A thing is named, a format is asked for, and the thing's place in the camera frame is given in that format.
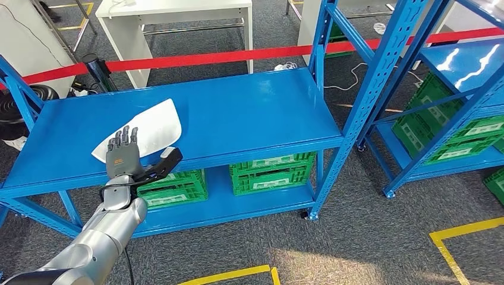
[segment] white desk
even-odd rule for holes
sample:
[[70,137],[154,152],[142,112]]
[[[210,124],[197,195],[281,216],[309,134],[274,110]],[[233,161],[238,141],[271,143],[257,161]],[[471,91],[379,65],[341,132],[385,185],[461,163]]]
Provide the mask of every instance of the white desk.
[[[252,0],[136,0],[133,5],[112,5],[112,0],[103,0],[96,16],[122,61],[152,58],[143,24],[243,18],[245,49],[253,48]],[[253,61],[247,65],[252,73]],[[145,87],[149,73],[150,69],[127,71],[134,88]]]

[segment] white table leg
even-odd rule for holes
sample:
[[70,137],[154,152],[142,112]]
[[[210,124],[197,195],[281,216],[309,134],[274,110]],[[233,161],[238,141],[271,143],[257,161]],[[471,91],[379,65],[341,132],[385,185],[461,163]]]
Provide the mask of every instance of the white table leg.
[[[98,18],[119,60],[152,58],[138,17]],[[134,88],[147,86],[150,69],[126,71]]]
[[[252,42],[252,7],[248,7],[246,13],[243,16],[244,21],[244,36],[245,36],[245,49],[252,50],[254,49],[254,45]],[[254,61],[247,61],[248,73],[254,73]]]

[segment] silver metal frame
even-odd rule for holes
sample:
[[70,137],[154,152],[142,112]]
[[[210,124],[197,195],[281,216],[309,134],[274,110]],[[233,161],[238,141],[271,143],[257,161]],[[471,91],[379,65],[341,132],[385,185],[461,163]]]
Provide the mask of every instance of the silver metal frame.
[[35,8],[37,9],[37,11],[41,14],[42,16],[42,19],[46,22],[46,24],[49,26],[49,28],[52,30],[53,34],[56,36],[56,38],[58,39],[60,45],[65,49],[65,51],[67,52],[68,56],[70,56],[70,58],[72,59],[72,61],[74,63],[77,63],[78,60],[77,60],[77,55],[75,54],[79,44],[80,44],[80,41],[84,35],[84,32],[86,31],[86,28],[89,26],[91,27],[91,29],[93,30],[93,33],[96,35],[97,32],[96,32],[96,29],[95,27],[93,26],[93,23],[91,23],[91,21],[89,20],[89,17],[86,13],[86,10],[84,9],[84,7],[82,6],[81,2],[79,0],[75,0],[75,3],[77,4],[77,6],[79,7],[80,11],[82,12],[82,14],[84,15],[84,25],[82,26],[82,28],[80,29],[79,31],[79,35],[77,36],[77,41],[75,42],[75,46],[74,48],[71,48],[70,45],[68,44],[68,42],[63,38],[63,35],[61,34],[61,32],[58,30],[58,28],[56,27],[56,25],[54,25],[54,22],[51,20],[50,16],[47,14],[47,12],[42,8],[42,6],[40,5],[39,3],[39,0],[30,0],[31,3],[33,4],[33,6],[35,6]]
[[301,14],[299,13],[298,8],[296,8],[296,6],[294,5],[294,3],[292,3],[291,0],[287,0],[287,7],[285,8],[285,15],[289,14],[289,7],[292,8],[294,13],[296,13],[296,16],[298,16],[298,19],[300,19],[300,21],[301,21]]
[[168,30],[156,30],[156,31],[144,31],[145,25],[142,25],[141,30],[144,36],[153,36],[155,34],[171,34],[171,33],[180,33],[183,31],[206,31],[206,30],[218,30],[218,29],[227,29],[227,28],[240,28],[245,26],[245,20],[241,18],[240,23],[236,24],[220,24],[220,25],[212,25],[212,26],[201,26],[201,27],[189,27],[189,28],[170,28]]
[[[349,15],[345,16],[347,19],[357,19],[357,18],[370,18],[370,17],[377,17],[377,16],[390,16],[392,15],[394,8],[391,4],[386,5],[387,8],[390,9],[390,12],[374,12],[374,13],[365,13],[365,14],[355,14],[355,15]],[[285,15],[289,14],[289,7],[292,8],[292,10],[296,13],[296,16],[301,21],[301,14],[299,13],[299,10],[296,8],[294,3],[292,3],[292,0],[287,0],[287,7],[285,8]]]

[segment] green plastic crate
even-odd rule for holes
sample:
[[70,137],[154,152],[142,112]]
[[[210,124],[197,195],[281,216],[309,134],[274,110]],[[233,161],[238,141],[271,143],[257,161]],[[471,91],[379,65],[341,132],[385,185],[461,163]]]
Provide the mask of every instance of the green plastic crate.
[[331,32],[329,33],[329,40],[334,38],[345,37],[345,33],[338,27],[336,23],[332,23]]
[[273,189],[304,185],[311,172],[311,165],[289,167],[245,175],[233,175],[233,193],[235,195],[251,194]]
[[501,153],[504,153],[504,138],[497,140],[493,146],[498,149]]
[[[428,126],[418,114],[400,117],[392,126],[392,131],[399,138],[411,157],[415,157],[434,137]],[[501,139],[503,134],[488,135],[464,141],[448,141],[440,150],[431,156],[425,164],[445,162],[476,155]]]
[[175,173],[171,178],[138,187],[137,194],[146,200],[148,208],[167,207],[208,199],[204,171],[202,170]]
[[186,182],[198,181],[201,179],[201,177],[204,177],[203,169],[170,173],[170,174],[168,174],[168,176],[166,178],[158,180],[156,182],[149,183],[149,184],[144,185],[142,187],[139,187],[139,189],[140,188],[141,189],[155,189],[155,188],[161,188],[164,186],[171,186],[171,185],[175,185],[175,184],[183,184]]
[[[434,74],[429,73],[413,98],[409,101],[406,110],[451,95],[453,95],[453,92]],[[416,114],[425,122],[423,125],[433,134],[436,134],[463,105],[464,102],[462,100],[456,99],[418,111]],[[453,135],[449,143],[458,143],[496,134],[504,134],[504,116],[492,116],[473,120],[464,129]]]
[[392,126],[411,157],[415,157],[434,137],[423,125],[424,121],[416,113],[400,117]]
[[292,168],[298,166],[312,165],[316,152],[297,153],[287,156],[272,157],[269,159],[257,159],[247,162],[229,165],[231,175],[243,175],[256,172],[265,172],[279,168]]
[[494,135],[504,135],[504,116],[492,116],[472,120],[462,130],[453,135],[450,142],[491,137]]
[[470,141],[456,142],[442,146],[424,164],[446,162],[448,160],[460,159],[462,157],[475,156],[491,146],[496,140],[502,138],[501,135],[493,135],[486,138],[475,138]]
[[[336,23],[332,24],[331,27],[331,32],[329,34],[329,43],[337,43],[337,42],[344,42],[348,40],[347,37],[345,37],[345,34],[343,31],[336,25]],[[351,55],[352,52],[334,52],[334,53],[327,53],[325,58],[337,58],[340,56],[346,56],[346,55]]]
[[490,192],[504,205],[504,168],[483,180]]
[[[406,106],[406,110],[418,107],[420,105],[430,103],[448,96],[453,95],[452,90],[450,90],[437,76],[432,72],[427,74],[426,78],[420,85],[420,88],[415,92],[413,98],[409,101]],[[460,110],[464,105],[461,99],[451,100],[449,102],[437,105],[441,114],[436,114],[436,116],[443,115],[445,118],[451,118],[454,114]]]

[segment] black cable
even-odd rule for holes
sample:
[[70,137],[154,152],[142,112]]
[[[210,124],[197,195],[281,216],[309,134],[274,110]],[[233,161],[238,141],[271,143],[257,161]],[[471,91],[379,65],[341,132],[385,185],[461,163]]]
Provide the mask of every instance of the black cable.
[[135,280],[133,279],[133,269],[131,268],[130,255],[128,254],[128,247],[124,248],[124,253],[126,254],[126,261],[128,262],[128,269],[130,270],[131,285],[135,285]]
[[137,182],[131,182],[131,183],[125,183],[125,184],[109,184],[109,185],[105,185],[103,187],[101,187],[99,190],[98,190],[98,193],[100,194],[100,200],[103,202],[103,190],[107,189],[107,188],[110,188],[110,187],[119,187],[119,186],[135,186],[135,185],[139,185],[139,184],[143,184],[143,183],[150,183],[150,182],[153,182],[153,180],[157,180],[157,176],[152,176],[146,180],[142,180],[142,181],[137,181]]
[[9,9],[9,7],[7,7],[7,6],[6,6],[6,5],[4,5],[4,4],[0,4],[0,6],[5,7],[5,9],[7,9],[7,11],[9,11],[9,13],[11,13],[11,16],[12,16],[12,18],[14,19],[14,21],[18,22],[18,23],[19,23],[19,24],[21,24],[23,27],[25,27],[28,31],[30,31],[30,33],[31,33],[34,37],[36,37],[36,38],[37,38],[37,40],[39,40],[39,42],[40,42],[41,44],[43,44],[43,45],[44,45],[44,46],[48,49],[49,53],[50,53],[50,54],[52,55],[52,57],[53,57],[53,58],[54,58],[54,59],[58,62],[59,66],[63,67],[63,65],[61,64],[61,62],[59,62],[59,60],[56,58],[56,56],[55,56],[55,55],[51,52],[51,49],[50,49],[48,46],[46,46],[46,44],[45,44],[45,43],[44,43],[44,42],[43,42],[43,41],[42,41],[39,37],[37,37],[37,36],[33,33],[33,31],[32,31],[32,30],[30,30],[30,28],[28,28],[25,24],[23,24],[23,23],[19,22],[19,21],[15,18],[14,13],[12,13],[12,11]]

